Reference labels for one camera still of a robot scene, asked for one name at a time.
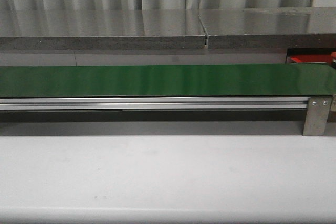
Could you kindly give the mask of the red mushroom push button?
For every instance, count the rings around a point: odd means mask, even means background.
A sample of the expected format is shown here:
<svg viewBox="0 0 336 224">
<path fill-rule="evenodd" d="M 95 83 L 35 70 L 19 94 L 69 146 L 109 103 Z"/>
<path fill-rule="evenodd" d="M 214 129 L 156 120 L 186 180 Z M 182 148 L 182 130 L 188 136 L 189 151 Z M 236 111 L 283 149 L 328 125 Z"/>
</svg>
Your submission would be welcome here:
<svg viewBox="0 0 336 224">
<path fill-rule="evenodd" d="M 333 53 L 331 54 L 331 66 L 332 66 L 333 68 L 336 68 L 336 52 L 333 52 Z"/>
</svg>

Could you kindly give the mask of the green conveyor belt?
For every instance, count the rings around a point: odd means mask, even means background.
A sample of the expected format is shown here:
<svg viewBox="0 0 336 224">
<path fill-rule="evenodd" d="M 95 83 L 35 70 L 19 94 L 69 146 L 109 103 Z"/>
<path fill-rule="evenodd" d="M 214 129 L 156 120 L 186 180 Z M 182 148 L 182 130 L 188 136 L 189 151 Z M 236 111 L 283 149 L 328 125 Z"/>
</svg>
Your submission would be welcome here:
<svg viewBox="0 0 336 224">
<path fill-rule="evenodd" d="M 1 67 L 1 97 L 329 96 L 325 64 Z"/>
</svg>

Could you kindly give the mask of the red plastic tray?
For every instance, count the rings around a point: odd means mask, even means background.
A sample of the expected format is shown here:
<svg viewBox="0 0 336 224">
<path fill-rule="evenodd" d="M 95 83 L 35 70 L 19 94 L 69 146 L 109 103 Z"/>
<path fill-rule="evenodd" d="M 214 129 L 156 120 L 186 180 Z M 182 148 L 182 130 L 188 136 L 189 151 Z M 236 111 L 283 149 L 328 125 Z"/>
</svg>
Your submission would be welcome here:
<svg viewBox="0 0 336 224">
<path fill-rule="evenodd" d="M 292 55 L 287 57 L 289 63 L 326 63 L 332 65 L 333 57 L 327 54 Z"/>
</svg>

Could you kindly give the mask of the grey stone counter slab right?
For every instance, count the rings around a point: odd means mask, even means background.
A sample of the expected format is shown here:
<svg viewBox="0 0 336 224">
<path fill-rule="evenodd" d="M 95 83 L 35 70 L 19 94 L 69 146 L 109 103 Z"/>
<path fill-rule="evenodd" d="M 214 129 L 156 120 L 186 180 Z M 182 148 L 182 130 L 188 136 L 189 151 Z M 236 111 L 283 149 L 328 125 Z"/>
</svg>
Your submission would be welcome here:
<svg viewBox="0 0 336 224">
<path fill-rule="evenodd" d="M 203 9 L 209 49 L 335 48 L 334 7 Z"/>
</svg>

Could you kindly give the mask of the grey stone counter slab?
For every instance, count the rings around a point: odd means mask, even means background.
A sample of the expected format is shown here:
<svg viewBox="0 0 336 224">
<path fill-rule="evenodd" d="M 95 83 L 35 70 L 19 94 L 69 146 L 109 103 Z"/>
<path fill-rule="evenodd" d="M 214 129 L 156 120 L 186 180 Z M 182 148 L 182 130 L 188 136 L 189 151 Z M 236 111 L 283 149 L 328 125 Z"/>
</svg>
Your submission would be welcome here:
<svg viewBox="0 0 336 224">
<path fill-rule="evenodd" d="M 209 49 L 335 48 L 334 7 L 203 9 Z"/>
<path fill-rule="evenodd" d="M 194 10 L 6 10 L 1 50 L 203 49 Z"/>
</svg>

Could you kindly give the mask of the grey stone counter slab left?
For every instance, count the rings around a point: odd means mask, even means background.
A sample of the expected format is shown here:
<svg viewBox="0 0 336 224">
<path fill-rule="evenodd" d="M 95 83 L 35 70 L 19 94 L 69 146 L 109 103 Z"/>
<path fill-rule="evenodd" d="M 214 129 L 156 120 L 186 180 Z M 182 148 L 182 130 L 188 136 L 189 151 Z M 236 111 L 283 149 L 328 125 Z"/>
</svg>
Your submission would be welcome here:
<svg viewBox="0 0 336 224">
<path fill-rule="evenodd" d="M 194 10 L 6 10 L 1 50 L 203 49 Z"/>
</svg>

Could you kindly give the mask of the steel conveyor support bracket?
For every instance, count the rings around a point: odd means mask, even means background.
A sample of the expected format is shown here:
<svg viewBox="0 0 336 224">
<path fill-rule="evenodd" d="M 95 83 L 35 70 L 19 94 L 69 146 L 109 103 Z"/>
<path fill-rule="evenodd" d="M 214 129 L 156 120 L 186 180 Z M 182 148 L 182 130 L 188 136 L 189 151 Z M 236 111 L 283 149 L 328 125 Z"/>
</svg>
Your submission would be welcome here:
<svg viewBox="0 0 336 224">
<path fill-rule="evenodd" d="M 310 97 L 303 127 L 303 136 L 323 136 L 331 108 L 331 97 Z"/>
</svg>

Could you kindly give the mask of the aluminium conveyor side rail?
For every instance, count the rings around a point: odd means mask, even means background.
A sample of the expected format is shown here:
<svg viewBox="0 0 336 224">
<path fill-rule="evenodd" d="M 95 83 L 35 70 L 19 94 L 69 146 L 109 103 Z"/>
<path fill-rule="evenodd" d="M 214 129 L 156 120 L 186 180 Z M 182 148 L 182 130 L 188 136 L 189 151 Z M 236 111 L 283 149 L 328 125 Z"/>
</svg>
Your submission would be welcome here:
<svg viewBox="0 0 336 224">
<path fill-rule="evenodd" d="M 1 110 L 305 109 L 308 97 L 1 98 Z"/>
</svg>

